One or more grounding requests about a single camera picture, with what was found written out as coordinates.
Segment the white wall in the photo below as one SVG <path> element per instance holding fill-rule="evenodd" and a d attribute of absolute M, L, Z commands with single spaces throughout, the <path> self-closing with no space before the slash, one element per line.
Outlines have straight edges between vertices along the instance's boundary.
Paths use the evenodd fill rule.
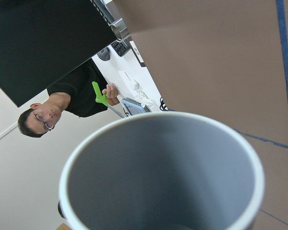
<path fill-rule="evenodd" d="M 0 134 L 16 124 L 31 103 L 46 99 L 42 92 L 17 108 L 0 90 Z M 24 136 L 18 128 L 1 138 L 0 230 L 55 230 L 66 223 L 57 211 L 61 170 L 85 137 L 118 119 L 111 110 L 88 118 L 63 112 L 56 128 L 41 138 Z"/>

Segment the green handle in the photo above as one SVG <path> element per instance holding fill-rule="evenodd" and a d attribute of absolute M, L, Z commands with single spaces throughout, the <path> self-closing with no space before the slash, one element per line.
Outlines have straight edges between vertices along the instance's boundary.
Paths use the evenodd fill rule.
<path fill-rule="evenodd" d="M 96 81 L 93 81 L 92 85 L 93 85 L 93 88 L 94 88 L 94 91 L 95 91 L 95 94 L 96 94 L 95 101 L 97 103 L 102 103 L 105 106 L 108 106 L 108 102 L 106 101 L 107 97 L 106 97 L 105 94 L 103 94 L 103 95 L 101 94 L 101 91 L 100 91 L 100 88 L 98 86 L 98 83 Z"/>

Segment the metal rod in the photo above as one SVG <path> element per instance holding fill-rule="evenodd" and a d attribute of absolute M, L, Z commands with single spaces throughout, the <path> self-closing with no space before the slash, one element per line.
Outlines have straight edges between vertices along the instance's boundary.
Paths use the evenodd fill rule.
<path fill-rule="evenodd" d="M 121 118 L 126 118 L 126 116 L 124 116 L 122 113 L 120 113 L 119 111 L 117 111 L 112 105 L 108 104 L 107 105 L 108 108 L 112 109 L 118 116 L 120 116 Z"/>

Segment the neck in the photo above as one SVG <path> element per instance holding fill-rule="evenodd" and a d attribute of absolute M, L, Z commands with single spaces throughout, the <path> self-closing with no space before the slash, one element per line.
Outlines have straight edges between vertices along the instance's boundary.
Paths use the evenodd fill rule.
<path fill-rule="evenodd" d="M 68 107 L 70 102 L 71 97 L 67 93 L 55 92 L 49 96 L 49 99 L 45 103 L 55 104 L 63 111 Z"/>

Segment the computer mouse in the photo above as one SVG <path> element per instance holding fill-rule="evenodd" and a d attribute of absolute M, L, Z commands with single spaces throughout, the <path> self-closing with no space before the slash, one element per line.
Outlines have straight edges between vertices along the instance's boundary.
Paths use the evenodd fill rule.
<path fill-rule="evenodd" d="M 111 53 L 110 49 L 108 47 L 106 47 L 106 48 L 100 50 L 97 53 L 97 56 L 103 61 L 108 61 L 108 60 L 110 60 L 110 53 Z"/>

